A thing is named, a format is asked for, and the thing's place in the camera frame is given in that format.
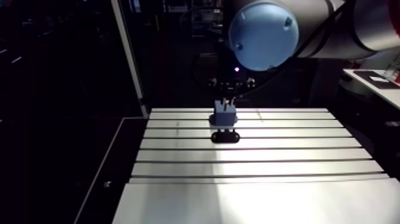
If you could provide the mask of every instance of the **white panel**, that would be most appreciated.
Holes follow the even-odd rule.
[[[144,138],[210,138],[216,129],[147,129]],[[351,137],[344,128],[237,129],[241,138]]]
[[[343,127],[337,120],[238,120],[234,128],[271,127]],[[208,120],[149,120],[147,128],[215,129],[231,126],[212,126]]]
[[[141,149],[263,149],[263,148],[357,148],[355,138],[265,138],[241,139],[233,144],[215,144],[210,139],[143,139]]]
[[[140,183],[183,183],[183,184],[226,184],[226,183],[295,183],[315,181],[355,181],[368,179],[385,179],[389,176],[385,173],[364,175],[330,175],[330,176],[273,176],[267,178],[131,178],[130,184]]]
[[[126,185],[113,224],[394,224],[396,179]]]
[[[369,159],[363,148],[325,150],[140,150],[136,161],[167,162],[233,162],[233,161],[291,161],[291,160],[355,160]]]
[[[213,108],[153,108],[152,113],[212,113]],[[237,112],[328,112],[325,108],[237,108]]]
[[[207,120],[212,113],[151,113],[150,119],[166,120]],[[330,113],[236,113],[239,120],[314,120],[335,119]]]
[[[135,176],[241,177],[382,172],[372,160],[284,163],[136,163]]]

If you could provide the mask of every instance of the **cable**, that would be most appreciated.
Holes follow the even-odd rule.
[[[313,32],[312,34],[307,38],[307,40],[298,48],[298,50],[293,54],[293,56],[291,56],[288,60],[286,60],[286,62],[280,67],[280,71],[277,71],[277,74],[272,77],[271,79],[269,79],[268,81],[266,81],[265,83],[257,86],[257,88],[252,89],[248,92],[242,93],[242,94],[237,94],[235,97],[239,97],[239,96],[244,96],[244,95],[248,95],[251,94],[255,91],[258,91],[262,88],[264,88],[265,86],[267,86],[268,84],[270,84],[271,82],[273,82],[274,80],[277,79],[277,77],[280,77],[281,75],[285,74],[286,69],[294,62],[294,60],[296,58],[298,58],[300,56],[300,54],[306,49],[306,47],[318,36],[318,34],[329,24],[332,22],[332,20],[335,20],[336,17],[341,14],[342,12],[344,12],[344,10],[348,7],[351,6],[351,3],[353,3],[355,0],[347,0],[343,5],[341,5],[334,13],[332,13],[323,23],[321,23]]]
[[[222,7],[215,7],[215,6],[204,6],[204,7],[196,7],[196,8],[191,8],[189,10],[187,10],[185,13],[183,13],[180,17],[179,17],[179,25],[182,27],[183,26],[183,18],[185,18],[188,14],[194,12],[194,11],[199,11],[199,10],[222,10]]]

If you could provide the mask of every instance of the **vertical post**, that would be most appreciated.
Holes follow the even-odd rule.
[[[147,119],[148,113],[146,107],[141,103],[141,99],[143,98],[142,88],[140,87],[140,81],[138,78],[135,61],[133,59],[133,53],[130,47],[129,38],[126,32],[126,26],[121,12],[121,6],[119,0],[111,0],[111,4],[112,4],[112,10],[114,11],[115,19],[117,20],[118,30],[120,31],[121,40],[126,55],[126,60],[129,65],[129,70],[133,80],[133,85],[135,86],[135,91],[140,104],[140,109],[142,111],[143,118]]]

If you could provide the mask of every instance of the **blue joint cap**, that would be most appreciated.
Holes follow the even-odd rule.
[[[255,2],[236,13],[228,35],[230,49],[241,65],[266,71],[292,56],[299,41],[299,27],[296,17],[282,6]]]

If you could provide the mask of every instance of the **white desk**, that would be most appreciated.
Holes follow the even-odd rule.
[[[347,75],[356,79],[365,87],[372,90],[375,94],[379,95],[400,110],[400,89],[379,89],[354,73],[354,71],[375,71],[376,73],[383,75],[385,72],[384,70],[344,69],[344,71]]]
[[[400,184],[326,109],[155,108],[113,224],[400,223]]]

